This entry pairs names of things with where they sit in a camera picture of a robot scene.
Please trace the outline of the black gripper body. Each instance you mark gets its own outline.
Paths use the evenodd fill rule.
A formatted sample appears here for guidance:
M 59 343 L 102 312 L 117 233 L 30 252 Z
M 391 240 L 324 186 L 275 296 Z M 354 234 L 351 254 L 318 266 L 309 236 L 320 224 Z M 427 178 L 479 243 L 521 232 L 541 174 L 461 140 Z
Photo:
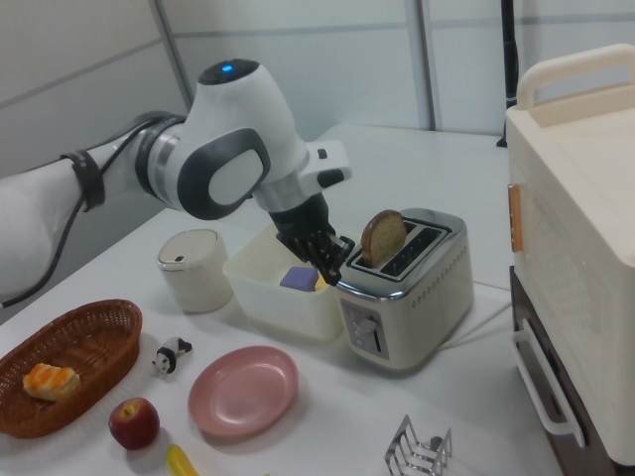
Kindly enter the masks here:
M 334 229 L 328 221 L 328 206 L 321 193 L 286 211 L 270 212 L 278 240 L 288 249 L 326 249 Z

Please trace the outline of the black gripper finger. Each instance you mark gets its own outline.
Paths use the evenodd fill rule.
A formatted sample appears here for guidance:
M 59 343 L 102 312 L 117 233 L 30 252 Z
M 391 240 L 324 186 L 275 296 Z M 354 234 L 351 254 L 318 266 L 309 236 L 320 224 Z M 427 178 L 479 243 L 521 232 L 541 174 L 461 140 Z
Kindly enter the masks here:
M 325 282 L 335 286 L 341 279 L 340 267 L 343 262 L 342 249 L 331 240 L 322 242 L 294 240 L 294 252 L 298 258 L 310 263 L 319 271 Z
M 315 244 L 317 255 L 324 263 L 342 263 L 355 247 L 355 242 L 351 239 L 326 231 L 316 233 Z

